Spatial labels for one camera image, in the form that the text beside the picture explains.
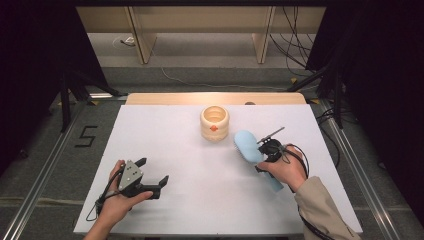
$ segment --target finger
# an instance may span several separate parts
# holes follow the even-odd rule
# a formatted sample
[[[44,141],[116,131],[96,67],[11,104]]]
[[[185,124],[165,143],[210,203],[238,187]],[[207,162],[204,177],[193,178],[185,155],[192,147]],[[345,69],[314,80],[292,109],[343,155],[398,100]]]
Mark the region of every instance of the finger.
[[[152,195],[152,191],[142,192],[132,198],[129,198],[129,200],[131,202],[131,205],[134,206],[137,203],[141,203],[142,201],[149,199]]]
[[[260,163],[258,163],[258,168],[259,169],[261,169],[261,170],[265,170],[265,171],[268,171],[269,170],[269,168],[271,167],[270,166],[271,165],[271,163],[269,163],[269,162],[260,162]]]
[[[124,160],[118,160],[115,163],[115,167],[113,167],[112,171],[109,174],[109,179],[115,174],[115,172],[117,172],[121,168],[121,165],[124,164],[124,163],[125,163]]]

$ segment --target metal rail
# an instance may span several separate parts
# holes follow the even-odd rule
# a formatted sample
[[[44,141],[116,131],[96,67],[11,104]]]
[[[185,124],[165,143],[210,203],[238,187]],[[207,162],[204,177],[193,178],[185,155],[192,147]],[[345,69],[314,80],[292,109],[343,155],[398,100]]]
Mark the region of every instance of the metal rail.
[[[37,204],[37,201],[41,193],[43,192],[51,173],[53,172],[63,150],[66,147],[66,143],[72,133],[73,126],[76,120],[78,119],[78,116],[80,115],[81,111],[84,109],[85,105],[85,102],[79,102],[75,106],[74,116],[68,128],[64,132],[60,133],[59,138],[57,139],[56,144],[53,147],[53,150],[51,151],[49,157],[46,160],[46,163],[38,174],[38,177],[32,185],[31,190],[23,201],[18,212],[12,219],[7,229],[6,235],[3,238],[4,240],[16,240],[19,239],[19,237],[21,236],[22,231],[24,230],[25,225],[34,210],[35,205]]]
[[[326,100],[322,100],[321,106],[324,111],[327,111],[331,108],[330,104]],[[337,142],[346,156],[346,160],[352,169],[353,175],[355,176],[356,181],[361,188],[362,194],[364,195],[365,200],[367,201],[368,206],[370,207],[370,210],[373,213],[382,234],[384,235],[384,238],[400,239],[399,233],[396,230],[388,211],[378,197],[377,192],[375,191],[370,179],[365,173],[343,129],[339,129],[333,119],[330,119],[329,121],[331,129],[337,138]]]

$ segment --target wire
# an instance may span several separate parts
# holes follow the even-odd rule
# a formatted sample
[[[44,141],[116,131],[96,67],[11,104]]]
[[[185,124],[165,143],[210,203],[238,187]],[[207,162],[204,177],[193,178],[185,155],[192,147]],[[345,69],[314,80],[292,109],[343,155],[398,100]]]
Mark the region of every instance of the wire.
[[[283,47],[281,47],[277,43],[277,41],[275,41],[274,37],[271,34],[269,36],[270,36],[271,40],[274,42],[274,44],[277,47],[277,49],[280,50],[280,52],[282,52],[286,56],[286,58],[290,58],[291,60],[293,60],[294,62],[296,62],[297,64],[299,64],[301,67],[306,68],[306,65],[303,64],[303,63],[301,63],[301,62],[299,62],[296,58],[294,58],[292,55],[290,55],[289,52],[288,52],[288,50],[284,50]]]
[[[298,46],[302,46],[302,43],[300,42],[299,37],[298,37],[298,35],[297,35],[297,16],[298,16],[298,13],[299,13],[299,7],[294,7],[294,8],[293,8],[294,25],[292,25],[292,23],[291,23],[291,21],[290,21],[290,19],[289,19],[288,15],[287,15],[287,12],[286,12],[285,7],[283,7],[283,12],[284,12],[284,15],[285,15],[285,17],[286,17],[286,19],[287,19],[287,22],[289,23],[290,29],[292,30],[292,36],[291,36],[291,38],[290,38],[290,45],[291,45],[291,42],[292,42],[292,40],[293,40],[293,37],[295,37],[295,38],[296,38],[296,41],[297,41]],[[304,58],[304,56],[303,56],[303,54],[302,54],[301,48],[299,48],[299,53],[300,53],[300,55],[301,55],[301,57],[302,57],[303,61],[304,61],[304,62],[305,62],[305,64],[307,65],[307,61],[305,60],[305,58]]]
[[[157,57],[155,52],[152,49],[153,56]],[[273,89],[273,90],[280,90],[280,91],[287,91],[287,88],[279,88],[279,87],[270,87],[270,86],[243,86],[243,85],[236,85],[236,84],[229,84],[229,85],[211,85],[206,83],[188,83],[186,81],[183,81],[179,78],[170,77],[163,67],[160,67],[162,70],[163,75],[173,81],[177,81],[179,83],[188,85],[188,86],[203,86],[203,87],[212,87],[212,88],[227,88],[227,87],[239,87],[239,88],[246,88],[246,89]]]
[[[300,41],[300,39],[299,39],[299,37],[298,37],[298,35],[297,35],[297,17],[298,17],[298,14],[299,14],[299,7],[298,6],[296,6],[296,18],[295,18],[295,30],[296,30],[296,39],[297,39],[297,42],[298,42],[298,45],[299,45],[299,52],[302,54],[302,51],[301,50],[303,50],[303,52],[304,52],[304,54],[305,54],[305,56],[306,56],[306,58],[307,59],[309,59],[309,53],[307,53],[306,52],[306,48],[305,47],[303,47],[303,45],[302,45],[302,42]]]
[[[99,199],[97,199],[96,203],[94,204],[93,208],[91,208],[90,212],[88,213],[87,217],[85,218],[86,221],[91,222],[94,221],[98,218],[98,207],[102,208],[103,207],[103,203],[106,201],[106,199],[116,196],[118,194],[121,194],[121,192],[117,191],[114,192],[113,194],[106,196],[110,185],[112,185],[113,181],[115,180],[115,178],[121,174],[123,171],[123,167],[121,167],[121,169],[119,169],[118,171],[115,172],[115,174],[113,174],[113,176],[109,179],[109,182],[107,183],[105,190],[103,191],[102,195],[100,195]],[[96,216],[94,218],[89,219],[88,217],[90,217],[91,213],[93,212],[93,210],[96,209]]]
[[[311,41],[312,45],[314,44],[314,41],[312,40],[311,36],[309,36],[309,34],[306,34],[306,36],[309,38],[309,40]]]
[[[294,43],[290,43],[290,41],[289,40],[287,40],[284,36],[283,36],[283,34],[281,34],[280,33],[280,37],[285,41],[285,42],[287,42],[287,43],[289,43],[289,44],[291,44],[291,45],[293,45],[293,46],[295,46],[295,47],[300,47],[300,48],[302,48],[302,49],[305,49],[305,50],[308,50],[308,51],[311,51],[311,49],[310,48],[307,48],[307,47],[303,47],[303,46],[300,46],[300,45],[297,45],[297,44],[294,44]]]
[[[336,148],[337,151],[337,160],[336,163],[334,164],[336,169],[339,167],[340,164],[340,150],[339,147],[337,146],[337,143],[330,137],[330,135],[327,133],[327,131],[324,130],[324,128],[321,126],[322,123],[324,123],[325,121],[327,121],[328,119],[334,117],[334,108],[330,108],[328,110],[326,110],[325,112],[323,112],[321,114],[321,116],[317,117],[316,120],[319,120],[318,122],[318,127],[320,128],[320,130],[324,133],[324,135],[331,141],[331,143],[333,143],[334,147]]]
[[[287,146],[293,146],[293,147],[295,147],[297,150],[299,150],[302,154],[303,154],[303,156],[305,157],[305,162],[306,162],[306,166],[303,166],[304,167],[304,170],[305,170],[305,173],[306,173],[306,178],[308,178],[309,177],[309,160],[308,160],[308,158],[306,157],[306,154],[303,152],[303,150],[300,148],[300,147],[298,147],[298,146],[296,146],[296,145],[294,145],[294,144],[288,144]],[[286,152],[288,152],[290,155],[292,155],[292,156],[294,156],[297,160],[299,160],[301,163],[303,162],[303,160],[299,157],[299,156],[297,156],[297,154],[295,154],[294,152],[292,152],[292,151],[290,151],[290,150],[287,150],[287,149],[285,149],[285,151]]]

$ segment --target right hand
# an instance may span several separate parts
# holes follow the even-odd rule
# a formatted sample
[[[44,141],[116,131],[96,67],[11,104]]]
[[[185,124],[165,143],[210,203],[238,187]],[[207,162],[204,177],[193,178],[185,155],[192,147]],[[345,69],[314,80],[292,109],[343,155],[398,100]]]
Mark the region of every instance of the right hand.
[[[302,153],[293,146],[287,146],[287,150],[302,158]],[[258,168],[270,172],[280,182],[286,183],[297,192],[299,187],[306,181],[306,173],[302,164],[291,154],[285,153],[290,163],[286,163],[281,158],[276,162],[260,162]]]

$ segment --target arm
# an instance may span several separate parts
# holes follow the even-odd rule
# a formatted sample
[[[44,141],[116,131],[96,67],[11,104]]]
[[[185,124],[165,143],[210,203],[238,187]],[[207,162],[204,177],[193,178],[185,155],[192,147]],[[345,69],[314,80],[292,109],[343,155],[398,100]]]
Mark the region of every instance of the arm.
[[[294,147],[288,150],[302,157]],[[290,163],[279,159],[275,163],[261,162],[258,167],[270,172],[279,181],[284,182],[296,193],[295,200],[299,205],[300,215],[312,226],[333,239],[360,239],[347,226],[340,216],[333,199],[318,177],[306,178],[302,164],[290,154],[286,155]],[[305,239],[319,239],[306,226]]]
[[[120,166],[124,163],[124,160],[119,160],[115,164],[115,167],[113,168],[109,177],[111,178],[115,174],[115,172],[119,170]],[[109,188],[109,191],[117,190],[118,179],[115,178]],[[116,196],[106,199],[102,211],[99,215],[99,218],[96,220],[94,225],[91,227],[90,231],[84,237],[84,240],[106,239],[113,226],[115,226],[116,223],[121,221],[134,205],[150,198],[152,195],[153,192],[148,191],[140,193],[132,198],[127,198],[121,194],[118,194]]]

